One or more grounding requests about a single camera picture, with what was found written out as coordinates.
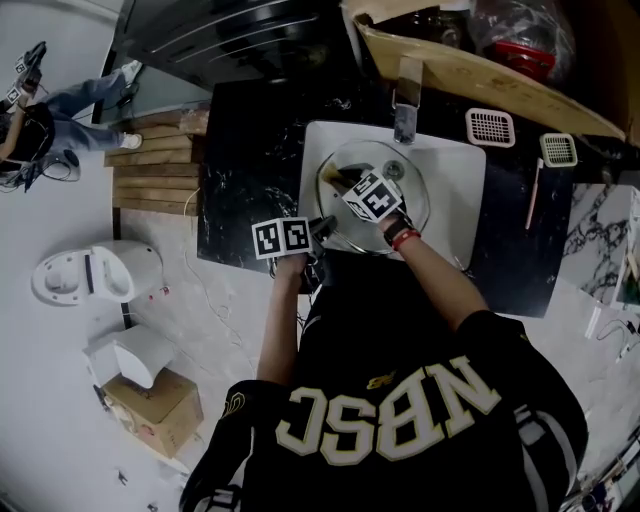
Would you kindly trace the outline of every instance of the faucet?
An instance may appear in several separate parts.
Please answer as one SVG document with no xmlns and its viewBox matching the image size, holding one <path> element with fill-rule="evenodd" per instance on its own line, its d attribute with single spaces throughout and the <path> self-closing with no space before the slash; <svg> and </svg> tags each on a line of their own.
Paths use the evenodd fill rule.
<svg viewBox="0 0 640 512">
<path fill-rule="evenodd" d="M 400 144 L 413 144 L 416 140 L 423 66 L 421 60 L 412 57 L 400 59 L 398 85 L 393 91 L 396 111 L 393 139 Z"/>
</svg>

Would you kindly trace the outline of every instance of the black marble countertop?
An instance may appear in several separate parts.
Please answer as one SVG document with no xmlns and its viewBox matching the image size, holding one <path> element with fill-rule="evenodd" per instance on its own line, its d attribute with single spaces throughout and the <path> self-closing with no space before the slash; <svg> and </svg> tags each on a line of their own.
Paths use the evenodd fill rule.
<svg viewBox="0 0 640 512">
<path fill-rule="evenodd" d="M 418 131 L 467 142 L 464 114 L 473 106 L 482 105 L 425 89 Z M 201 178 L 198 257 L 267 271 L 255 259 L 250 228 L 296 214 L 305 130 L 313 120 L 391 126 L 390 95 L 366 80 L 216 86 Z M 514 122 L 515 147 L 485 148 L 484 196 L 468 275 L 492 310 L 542 317 L 560 268 L 579 168 L 541 172 L 533 223 L 525 231 L 538 139 L 550 130 L 517 117 Z"/>
</svg>

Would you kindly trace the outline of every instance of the kitchen sink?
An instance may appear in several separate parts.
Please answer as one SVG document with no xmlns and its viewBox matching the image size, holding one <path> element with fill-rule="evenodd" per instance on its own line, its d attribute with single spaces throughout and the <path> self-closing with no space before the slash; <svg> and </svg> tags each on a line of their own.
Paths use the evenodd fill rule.
<svg viewBox="0 0 640 512">
<path fill-rule="evenodd" d="M 395 253 L 385 254 L 389 251 L 382 234 L 373 224 L 359 220 L 331 185 L 320 178 L 331 159 L 351 159 L 377 167 L 388 155 L 404 162 L 404 177 L 396 184 L 416 227 L 426 222 L 421 229 L 423 240 L 452 265 L 467 269 L 478 229 L 486 168 L 486 154 L 476 146 L 421 134 L 408 146 L 394 142 L 392 129 L 314 121 L 306 132 L 298 214 L 309 219 L 336 215 L 338 232 L 324 244 L 327 249 L 399 259 Z"/>
</svg>

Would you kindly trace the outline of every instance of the red wristband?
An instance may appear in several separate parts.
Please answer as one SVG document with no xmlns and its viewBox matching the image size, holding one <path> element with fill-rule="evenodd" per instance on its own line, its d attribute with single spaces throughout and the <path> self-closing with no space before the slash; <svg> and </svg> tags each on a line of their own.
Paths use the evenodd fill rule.
<svg viewBox="0 0 640 512">
<path fill-rule="evenodd" d="M 420 233 L 418 233 L 415 229 L 412 229 L 411 231 L 405 231 L 400 236 L 394 238 L 391 247 L 393 247 L 394 251 L 397 251 L 403 243 L 409 240 L 409 238 L 413 238 L 415 236 L 421 238 Z"/>
</svg>

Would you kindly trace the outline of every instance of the white plastic basket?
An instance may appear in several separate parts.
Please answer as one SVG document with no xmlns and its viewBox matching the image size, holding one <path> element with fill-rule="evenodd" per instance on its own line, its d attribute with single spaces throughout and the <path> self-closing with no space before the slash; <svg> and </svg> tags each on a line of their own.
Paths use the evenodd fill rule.
<svg viewBox="0 0 640 512">
<path fill-rule="evenodd" d="M 467 137 L 472 144 L 510 148 L 516 143 L 513 118 L 506 112 L 472 108 L 466 118 Z"/>
<path fill-rule="evenodd" d="M 578 152 L 573 137 L 568 133 L 545 133 L 540 137 L 542 157 L 547 167 L 575 167 Z"/>
</svg>

